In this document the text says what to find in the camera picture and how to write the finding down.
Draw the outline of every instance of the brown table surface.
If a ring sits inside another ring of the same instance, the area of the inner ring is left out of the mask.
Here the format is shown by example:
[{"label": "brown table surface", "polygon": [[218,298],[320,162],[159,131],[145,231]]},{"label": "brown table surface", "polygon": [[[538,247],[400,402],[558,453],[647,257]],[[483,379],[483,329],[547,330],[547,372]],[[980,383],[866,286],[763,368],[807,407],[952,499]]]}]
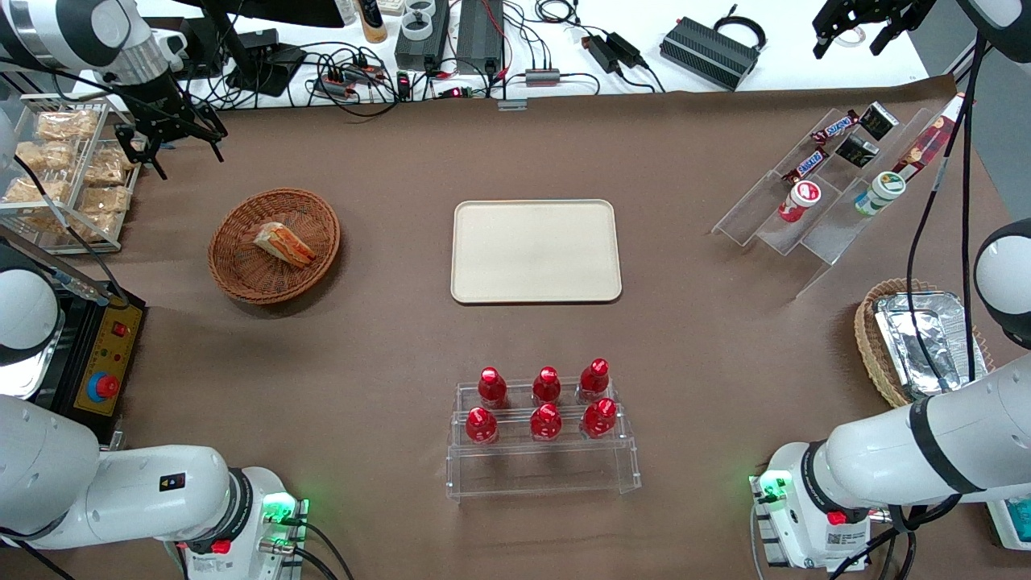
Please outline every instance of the brown table surface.
[{"label": "brown table surface", "polygon": [[[206,445],[231,465],[273,470],[311,499],[312,521],[359,580],[755,578],[746,477],[785,443],[888,409],[860,361],[853,313],[870,286],[904,273],[933,171],[798,300],[811,260],[742,250],[709,230],[829,107],[878,99],[906,116],[937,110],[954,92],[937,78],[862,91],[541,99],[519,113],[441,101],[367,123],[330,108],[224,113],[226,162],[200,142],[163,152],[170,179],[151,172],[139,182],[125,248],[108,258],[151,308],[124,402],[129,442]],[[957,161],[917,267],[957,293],[959,177]],[[1008,219],[979,162],[972,183],[976,249]],[[300,303],[248,308],[215,287],[207,243],[240,200],[275,186],[333,205],[342,260]],[[614,205],[622,298],[456,304],[455,206],[547,197]],[[995,361],[1018,356],[976,305]],[[510,379],[543,365],[569,375],[597,356],[611,363],[629,410],[641,489],[446,499],[455,383],[487,365]],[[1027,578],[1031,555],[992,546],[987,521],[983,507],[965,506],[923,528],[911,578]],[[51,555],[79,580],[178,577],[153,540]],[[15,550],[0,551],[0,571],[52,577]]]}]

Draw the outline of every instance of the emergency stop button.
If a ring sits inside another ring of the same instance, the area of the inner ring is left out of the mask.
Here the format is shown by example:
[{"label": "emergency stop button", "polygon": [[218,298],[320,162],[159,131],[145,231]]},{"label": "emergency stop button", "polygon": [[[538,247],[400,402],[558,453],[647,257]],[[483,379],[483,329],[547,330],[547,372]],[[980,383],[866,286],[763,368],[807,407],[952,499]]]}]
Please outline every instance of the emergency stop button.
[{"label": "emergency stop button", "polygon": [[86,385],[86,395],[93,403],[103,403],[119,395],[121,386],[118,377],[101,371],[90,377]]}]

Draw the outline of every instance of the acrylic display rack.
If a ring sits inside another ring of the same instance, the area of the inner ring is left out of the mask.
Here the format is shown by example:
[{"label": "acrylic display rack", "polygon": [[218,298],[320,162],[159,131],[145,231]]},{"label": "acrylic display rack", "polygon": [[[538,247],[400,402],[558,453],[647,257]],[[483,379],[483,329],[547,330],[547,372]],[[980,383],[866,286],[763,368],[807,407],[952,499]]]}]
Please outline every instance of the acrylic display rack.
[{"label": "acrylic display rack", "polygon": [[465,433],[469,411],[479,407],[476,383],[460,383],[447,439],[447,497],[541,496],[572,491],[633,491],[641,486],[637,445],[626,409],[609,382],[605,397],[618,404],[617,422],[601,439],[585,439],[579,420],[587,406],[576,405],[576,377],[560,378],[557,407],[562,432],[550,442],[530,437],[532,382],[509,381],[506,410],[492,411],[498,419],[498,441],[476,445]]},{"label": "acrylic display rack", "polygon": [[[797,221],[784,220],[777,207],[788,196],[791,185],[781,176],[816,150],[817,142],[809,133],[825,129],[844,115],[844,111],[831,109],[712,228],[712,232],[723,232],[739,245],[746,245],[758,237],[781,255],[801,246],[819,258],[820,269],[799,289],[799,295],[830,270],[873,218],[856,210],[856,196],[865,191],[878,173],[895,166],[933,117],[930,109],[922,108],[909,122],[900,121],[879,141],[858,125],[830,139],[823,145],[829,159],[805,177],[820,185],[820,201],[806,209]],[[865,167],[857,167],[834,152],[852,134],[880,148]]]}]

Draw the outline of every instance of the aluminum foil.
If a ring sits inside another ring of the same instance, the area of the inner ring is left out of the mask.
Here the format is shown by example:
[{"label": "aluminum foil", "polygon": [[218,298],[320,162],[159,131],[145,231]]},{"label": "aluminum foil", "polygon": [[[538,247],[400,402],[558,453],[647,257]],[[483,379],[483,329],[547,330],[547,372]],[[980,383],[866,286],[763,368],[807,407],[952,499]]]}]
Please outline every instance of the aluminum foil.
[{"label": "aluminum foil", "polygon": [[[917,341],[905,294],[873,304],[874,318],[903,390],[917,401],[962,388],[969,382],[963,304],[949,293],[914,293],[912,302],[917,330],[931,355],[930,364]],[[979,348],[974,349],[974,359],[975,377],[984,377],[988,370]],[[940,381],[930,365],[941,376]]]}]

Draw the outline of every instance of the red bottle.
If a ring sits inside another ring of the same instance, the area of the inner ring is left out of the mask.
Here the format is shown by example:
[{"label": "red bottle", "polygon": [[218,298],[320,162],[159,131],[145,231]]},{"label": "red bottle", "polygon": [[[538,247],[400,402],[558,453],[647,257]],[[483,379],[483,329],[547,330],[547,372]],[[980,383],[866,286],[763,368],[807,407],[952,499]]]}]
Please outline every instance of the red bottle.
[{"label": "red bottle", "polygon": [[576,385],[576,403],[590,405],[605,396],[608,388],[608,362],[596,359],[590,367],[580,373],[580,382]]},{"label": "red bottle", "polygon": [[585,439],[599,439],[616,427],[616,402],[603,399],[591,404],[580,419],[580,435]]},{"label": "red bottle", "polygon": [[477,445],[490,445],[498,441],[498,420],[494,414],[480,407],[469,412],[465,422],[465,435]]},{"label": "red bottle", "polygon": [[484,369],[479,374],[479,385],[476,388],[485,408],[508,409],[508,385],[497,369],[493,367]]},{"label": "red bottle", "polygon": [[540,407],[545,403],[558,403],[562,385],[559,383],[559,372],[552,367],[540,370],[533,380],[533,406]]},{"label": "red bottle", "polygon": [[530,416],[530,435],[533,441],[552,441],[562,431],[562,415],[551,403],[537,408]]}]

